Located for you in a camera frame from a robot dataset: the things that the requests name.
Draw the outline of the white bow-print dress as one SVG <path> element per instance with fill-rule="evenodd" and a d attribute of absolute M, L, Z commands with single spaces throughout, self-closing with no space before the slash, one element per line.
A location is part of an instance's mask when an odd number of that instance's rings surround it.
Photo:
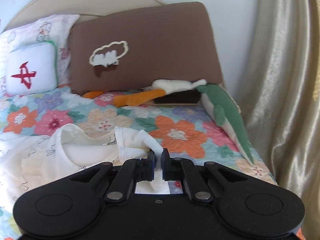
<path fill-rule="evenodd" d="M 52 181 L 83 171 L 102 162 L 121 165 L 133 158 L 155 153 L 155 178 L 140 182 L 137 193 L 169 194 L 161 174 L 163 147 L 144 130 L 115 127 L 106 135 L 92 138 L 74 124 L 52 135 L 1 134 L 1 207 L 12 211 L 24 193 Z"/>

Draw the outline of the floral quilt bedspread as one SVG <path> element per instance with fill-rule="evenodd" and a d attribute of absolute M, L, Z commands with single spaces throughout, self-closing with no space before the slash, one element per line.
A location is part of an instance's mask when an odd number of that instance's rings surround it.
<path fill-rule="evenodd" d="M 201 105 L 116 108 L 114 92 L 96 99 L 72 94 L 68 87 L 33 95 L 1 94 L 1 131 L 19 135 L 52 135 L 65 124 L 81 127 L 93 138 L 116 126 L 145 130 L 170 148 L 174 157 L 188 158 L 201 165 L 207 160 L 274 183 L 272 174 L 253 152 L 254 165 L 240 154 L 228 135 L 218 127 Z"/>

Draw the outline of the green crocodile plush toy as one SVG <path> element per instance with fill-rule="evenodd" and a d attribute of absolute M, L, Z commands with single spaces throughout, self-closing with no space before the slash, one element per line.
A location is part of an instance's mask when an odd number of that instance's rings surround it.
<path fill-rule="evenodd" d="M 200 102 L 209 116 L 228 135 L 247 162 L 253 165 L 254 158 L 241 111 L 233 98 L 219 85 L 200 85 L 196 90 L 201 93 Z"/>

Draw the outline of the orange white plush toy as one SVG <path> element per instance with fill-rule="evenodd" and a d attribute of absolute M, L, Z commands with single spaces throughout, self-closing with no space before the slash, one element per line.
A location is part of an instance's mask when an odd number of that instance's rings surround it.
<path fill-rule="evenodd" d="M 198 103 L 201 93 L 197 87 L 206 85 L 205 79 L 195 82 L 184 80 L 153 81 L 150 87 L 142 92 L 129 95 L 116 95 L 112 103 L 116 107 L 139 106 L 146 103 L 154 105 L 194 105 Z"/>

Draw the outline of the brown cloud cushion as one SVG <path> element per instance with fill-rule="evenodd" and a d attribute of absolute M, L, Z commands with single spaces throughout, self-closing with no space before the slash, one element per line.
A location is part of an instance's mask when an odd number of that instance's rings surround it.
<path fill-rule="evenodd" d="M 212 25 L 200 2 L 116 12 L 70 32 L 71 91 L 132 90 L 155 80 L 223 83 Z"/>

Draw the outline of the gold satin curtain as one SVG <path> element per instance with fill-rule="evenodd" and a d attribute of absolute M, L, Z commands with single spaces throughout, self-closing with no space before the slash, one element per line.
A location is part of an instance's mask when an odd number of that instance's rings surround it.
<path fill-rule="evenodd" d="M 240 108 L 253 147 L 319 239 L 319 0 L 260 0 Z"/>

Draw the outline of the white mahjong character pillow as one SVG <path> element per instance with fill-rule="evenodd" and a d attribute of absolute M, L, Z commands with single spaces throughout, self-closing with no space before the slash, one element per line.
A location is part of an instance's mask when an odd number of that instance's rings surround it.
<path fill-rule="evenodd" d="M 41 42 L 12 50 L 6 60 L 6 92 L 28 95 L 54 90 L 58 85 L 56 48 Z"/>

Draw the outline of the pink patterned bed pillow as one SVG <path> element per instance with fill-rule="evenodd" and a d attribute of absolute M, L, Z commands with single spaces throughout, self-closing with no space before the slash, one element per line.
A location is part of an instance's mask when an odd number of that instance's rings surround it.
<path fill-rule="evenodd" d="M 68 39 L 79 17 L 79 14 L 52 15 L 1 33 L 1 92 L 7 90 L 5 72 L 8 54 L 14 49 L 42 42 L 53 42 L 57 52 L 58 85 L 68 84 L 71 61 Z"/>

